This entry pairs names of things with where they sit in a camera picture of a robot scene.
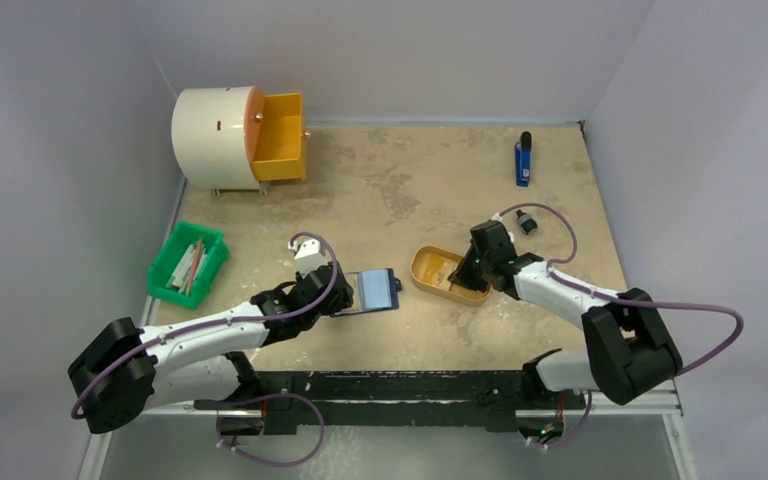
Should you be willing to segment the blue leather card holder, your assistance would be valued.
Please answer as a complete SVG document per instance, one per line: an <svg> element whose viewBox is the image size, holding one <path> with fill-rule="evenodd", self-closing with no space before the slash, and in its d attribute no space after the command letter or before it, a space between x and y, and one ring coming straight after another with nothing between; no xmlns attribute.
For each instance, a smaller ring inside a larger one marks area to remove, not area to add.
<svg viewBox="0 0 768 480"><path fill-rule="evenodd" d="M332 314L332 318L399 308L403 285L392 268L347 272L344 277L353 290L352 305Z"/></svg>

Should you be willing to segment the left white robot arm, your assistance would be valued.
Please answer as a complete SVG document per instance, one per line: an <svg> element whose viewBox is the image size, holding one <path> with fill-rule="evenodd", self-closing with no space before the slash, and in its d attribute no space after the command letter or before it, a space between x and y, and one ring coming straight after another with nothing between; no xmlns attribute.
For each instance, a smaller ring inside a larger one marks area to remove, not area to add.
<svg viewBox="0 0 768 480"><path fill-rule="evenodd" d="M296 338L320 317L350 308L353 296L341 267L329 262L195 320L141 328L116 319L67 369L77 396L70 416L102 434L145 410L188 400L247 408L258 382L243 372L240 353Z"/></svg>

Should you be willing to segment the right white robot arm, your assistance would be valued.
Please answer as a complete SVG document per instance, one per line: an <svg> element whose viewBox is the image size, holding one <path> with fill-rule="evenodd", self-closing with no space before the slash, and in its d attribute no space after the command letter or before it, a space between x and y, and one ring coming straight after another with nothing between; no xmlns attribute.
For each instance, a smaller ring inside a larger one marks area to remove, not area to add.
<svg viewBox="0 0 768 480"><path fill-rule="evenodd" d="M468 290L493 289L537 305L579 328L585 349L549 351L523 366L521 392L544 407L561 391L598 391L626 405L674 378L684 362L650 296L634 288L599 295L533 253L518 254L506 227L488 220L470 230L465 258L450 281Z"/></svg>

